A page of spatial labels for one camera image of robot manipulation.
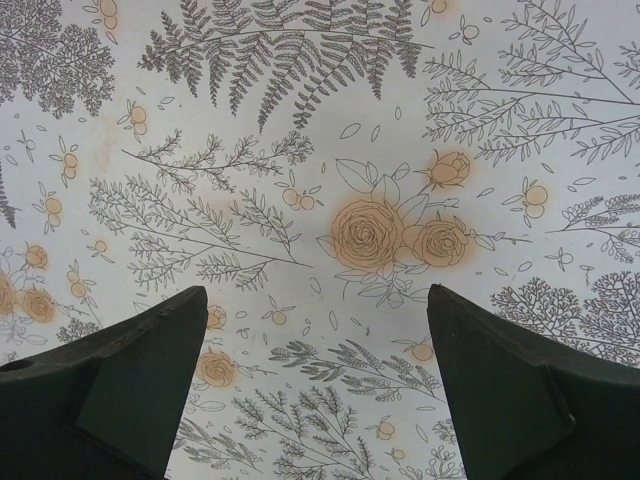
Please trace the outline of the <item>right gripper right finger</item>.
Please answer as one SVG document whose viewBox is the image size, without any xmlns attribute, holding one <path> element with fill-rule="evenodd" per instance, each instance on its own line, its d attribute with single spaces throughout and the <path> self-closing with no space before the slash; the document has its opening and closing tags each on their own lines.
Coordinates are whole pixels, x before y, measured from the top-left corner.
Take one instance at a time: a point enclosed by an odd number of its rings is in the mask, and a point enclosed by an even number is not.
<svg viewBox="0 0 640 480">
<path fill-rule="evenodd" d="M 470 479 L 636 479 L 639 372 L 438 284 L 427 319 Z"/>
</svg>

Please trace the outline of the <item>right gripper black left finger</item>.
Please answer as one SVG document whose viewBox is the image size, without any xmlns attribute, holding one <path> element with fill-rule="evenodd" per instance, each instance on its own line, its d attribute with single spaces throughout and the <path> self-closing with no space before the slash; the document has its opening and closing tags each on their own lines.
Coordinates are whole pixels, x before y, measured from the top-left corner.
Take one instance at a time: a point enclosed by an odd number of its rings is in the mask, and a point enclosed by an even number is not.
<svg viewBox="0 0 640 480">
<path fill-rule="evenodd" d="M 162 479 L 207 324 L 192 286 L 1 368 L 4 479 Z"/>
</svg>

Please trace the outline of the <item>floral table mat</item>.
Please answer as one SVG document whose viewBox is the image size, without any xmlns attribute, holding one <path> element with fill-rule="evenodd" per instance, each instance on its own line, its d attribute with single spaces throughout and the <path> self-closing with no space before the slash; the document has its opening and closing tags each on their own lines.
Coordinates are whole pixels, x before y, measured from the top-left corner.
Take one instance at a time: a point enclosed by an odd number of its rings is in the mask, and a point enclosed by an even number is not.
<svg viewBox="0 0 640 480">
<path fill-rule="evenodd" d="M 635 1 L 5 1 L 1 360 L 193 284 L 171 479 L 462 479 L 441 283 L 639 364 Z"/>
</svg>

